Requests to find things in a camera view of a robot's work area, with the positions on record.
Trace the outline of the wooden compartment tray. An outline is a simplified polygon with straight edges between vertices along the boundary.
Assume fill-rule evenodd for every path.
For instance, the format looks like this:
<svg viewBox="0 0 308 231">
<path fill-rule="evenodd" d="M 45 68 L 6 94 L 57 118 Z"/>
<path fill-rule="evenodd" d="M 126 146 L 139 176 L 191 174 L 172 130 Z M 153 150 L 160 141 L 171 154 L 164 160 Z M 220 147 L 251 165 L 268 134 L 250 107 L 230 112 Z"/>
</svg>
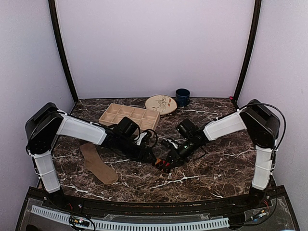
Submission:
<svg viewBox="0 0 308 231">
<path fill-rule="evenodd" d="M 118 124 L 125 116 L 138 124 L 141 132 L 144 132 L 147 129 L 156 130 L 160 113 L 144 108 L 111 103 L 99 118 L 99 123 L 106 126 Z"/>
</svg>

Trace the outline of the plain brown sock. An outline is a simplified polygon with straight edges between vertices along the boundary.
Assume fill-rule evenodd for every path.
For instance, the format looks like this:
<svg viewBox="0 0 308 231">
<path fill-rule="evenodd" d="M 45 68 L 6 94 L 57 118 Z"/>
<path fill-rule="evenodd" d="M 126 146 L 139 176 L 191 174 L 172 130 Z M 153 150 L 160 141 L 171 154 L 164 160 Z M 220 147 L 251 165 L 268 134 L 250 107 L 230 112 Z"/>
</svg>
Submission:
<svg viewBox="0 0 308 231">
<path fill-rule="evenodd" d="M 80 146 L 80 150 L 84 156 L 85 168 L 98 180 L 106 185 L 111 185 L 118 181 L 118 174 L 102 161 L 94 144 L 85 143 Z"/>
</svg>

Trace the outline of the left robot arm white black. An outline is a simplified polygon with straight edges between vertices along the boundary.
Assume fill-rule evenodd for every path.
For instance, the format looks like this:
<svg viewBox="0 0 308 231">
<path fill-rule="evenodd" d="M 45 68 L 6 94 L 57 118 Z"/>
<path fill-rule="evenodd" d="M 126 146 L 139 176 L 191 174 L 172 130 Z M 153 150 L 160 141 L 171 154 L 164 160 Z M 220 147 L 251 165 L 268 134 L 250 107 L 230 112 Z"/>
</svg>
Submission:
<svg viewBox="0 0 308 231">
<path fill-rule="evenodd" d="M 130 160 L 153 163 L 156 157 L 153 149 L 144 144 L 147 133 L 140 132 L 133 138 L 140 127 L 128 117 L 123 117 L 118 124 L 100 125 L 70 115 L 54 103 L 46 103 L 25 125 L 26 152 L 32 157 L 36 173 L 42 180 L 49 196 L 49 202 L 58 210 L 68 206 L 68 199 L 63 196 L 60 183 L 52 160 L 54 145 L 60 136 L 76 138 L 101 147 L 121 151 Z"/>
</svg>

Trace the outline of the argyle black red orange sock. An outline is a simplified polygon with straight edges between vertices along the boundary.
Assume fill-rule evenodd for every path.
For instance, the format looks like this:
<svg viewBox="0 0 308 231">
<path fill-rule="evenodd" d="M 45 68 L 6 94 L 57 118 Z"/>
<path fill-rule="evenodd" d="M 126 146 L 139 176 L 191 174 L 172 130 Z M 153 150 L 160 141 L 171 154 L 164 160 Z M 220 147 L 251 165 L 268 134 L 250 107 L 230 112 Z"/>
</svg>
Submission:
<svg viewBox="0 0 308 231">
<path fill-rule="evenodd" d="M 170 158 L 166 159 L 158 158 L 154 163 L 152 163 L 152 166 L 162 171 L 163 173 L 169 173 L 171 169 L 174 168 Z"/>
</svg>

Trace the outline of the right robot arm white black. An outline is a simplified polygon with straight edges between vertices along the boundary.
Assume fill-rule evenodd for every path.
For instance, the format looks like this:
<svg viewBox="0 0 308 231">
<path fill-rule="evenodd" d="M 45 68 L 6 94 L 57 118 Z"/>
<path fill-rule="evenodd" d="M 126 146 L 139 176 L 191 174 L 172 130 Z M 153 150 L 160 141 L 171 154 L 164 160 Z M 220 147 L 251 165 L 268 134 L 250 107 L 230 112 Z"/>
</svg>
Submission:
<svg viewBox="0 0 308 231">
<path fill-rule="evenodd" d="M 212 120 L 200 128 L 189 119 L 183 120 L 176 129 L 186 141 L 179 145 L 171 141 L 166 160 L 157 165 L 162 171 L 169 172 L 175 167 L 182 166 L 194 151 L 210 141 L 247 130 L 257 151 L 252 180 L 252 187 L 257 190 L 246 197 L 245 204 L 250 209 L 257 208 L 264 201 L 264 194 L 261 191 L 266 189 L 270 174 L 274 170 L 274 159 L 280 145 L 277 140 L 282 140 L 282 136 L 279 135 L 281 123 L 270 110 L 272 107 L 253 99 L 237 111 Z"/>
</svg>

